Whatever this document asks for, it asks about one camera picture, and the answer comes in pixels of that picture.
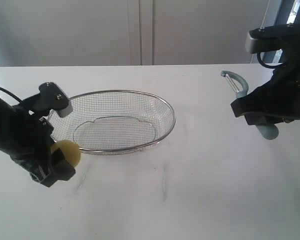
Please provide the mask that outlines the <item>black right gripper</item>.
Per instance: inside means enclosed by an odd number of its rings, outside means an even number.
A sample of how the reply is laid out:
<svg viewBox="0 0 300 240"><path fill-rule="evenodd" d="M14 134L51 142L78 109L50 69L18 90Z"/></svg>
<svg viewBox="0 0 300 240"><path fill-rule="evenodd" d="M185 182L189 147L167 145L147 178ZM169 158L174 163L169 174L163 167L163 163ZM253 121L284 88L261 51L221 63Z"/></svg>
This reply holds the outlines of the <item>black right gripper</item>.
<svg viewBox="0 0 300 240"><path fill-rule="evenodd" d="M300 34L279 40L283 63L270 66L261 60L258 62L273 70L271 79L257 87L246 96L231 103L236 117L244 115L248 125L275 125L300 120Z"/></svg>

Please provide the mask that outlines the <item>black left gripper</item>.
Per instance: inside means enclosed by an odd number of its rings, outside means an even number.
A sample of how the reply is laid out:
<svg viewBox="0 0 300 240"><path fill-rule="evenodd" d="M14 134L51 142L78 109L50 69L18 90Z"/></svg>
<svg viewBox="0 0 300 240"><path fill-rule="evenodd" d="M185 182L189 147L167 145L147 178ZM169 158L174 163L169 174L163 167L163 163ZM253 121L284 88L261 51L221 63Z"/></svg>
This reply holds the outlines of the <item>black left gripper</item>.
<svg viewBox="0 0 300 240"><path fill-rule="evenodd" d="M0 98L0 151L46 187L68 181L76 170L60 149L51 153L53 126L42 113L25 109L20 103L11 106Z"/></svg>

